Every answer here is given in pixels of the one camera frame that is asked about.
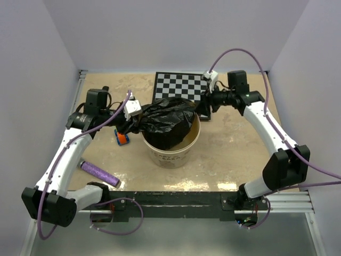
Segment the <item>beige round trash bin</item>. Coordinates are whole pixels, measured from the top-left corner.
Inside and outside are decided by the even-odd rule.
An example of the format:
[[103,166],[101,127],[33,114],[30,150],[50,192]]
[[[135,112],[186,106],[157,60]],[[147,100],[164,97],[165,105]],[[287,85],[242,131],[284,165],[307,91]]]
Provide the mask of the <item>beige round trash bin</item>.
[[183,141],[170,150],[160,150],[147,142],[144,133],[141,133],[142,140],[147,146],[147,152],[151,160],[158,166],[165,169],[175,169],[186,164],[191,156],[192,149],[200,136],[200,119],[196,114],[189,133]]

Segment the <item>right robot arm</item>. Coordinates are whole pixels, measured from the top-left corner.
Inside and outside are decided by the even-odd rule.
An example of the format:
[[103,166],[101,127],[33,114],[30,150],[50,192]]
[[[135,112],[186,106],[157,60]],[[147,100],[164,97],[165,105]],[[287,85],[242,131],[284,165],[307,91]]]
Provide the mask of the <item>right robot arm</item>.
[[266,146],[270,159],[261,177],[240,185],[233,199],[236,209],[248,210],[264,195],[304,182],[310,150],[284,132],[262,95],[249,89],[244,70],[231,71],[227,77],[228,85],[220,90],[217,72],[207,71],[201,76],[207,88],[200,96],[196,112],[209,117],[221,106],[232,106],[253,126]]

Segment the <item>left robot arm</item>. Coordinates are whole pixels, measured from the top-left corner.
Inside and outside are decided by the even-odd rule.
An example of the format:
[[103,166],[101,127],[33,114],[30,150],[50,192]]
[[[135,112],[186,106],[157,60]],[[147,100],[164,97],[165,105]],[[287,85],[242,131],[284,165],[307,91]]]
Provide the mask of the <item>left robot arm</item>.
[[90,89],[85,102],[68,117],[59,149],[51,164],[34,187],[26,187],[21,195],[29,215],[40,227],[47,222],[57,227],[67,227],[76,213],[91,205],[105,209],[110,204],[109,189],[98,182],[90,182],[82,189],[69,191],[74,170],[85,149],[97,131],[106,126],[119,126],[132,120],[135,104],[131,91],[116,110],[108,87]]

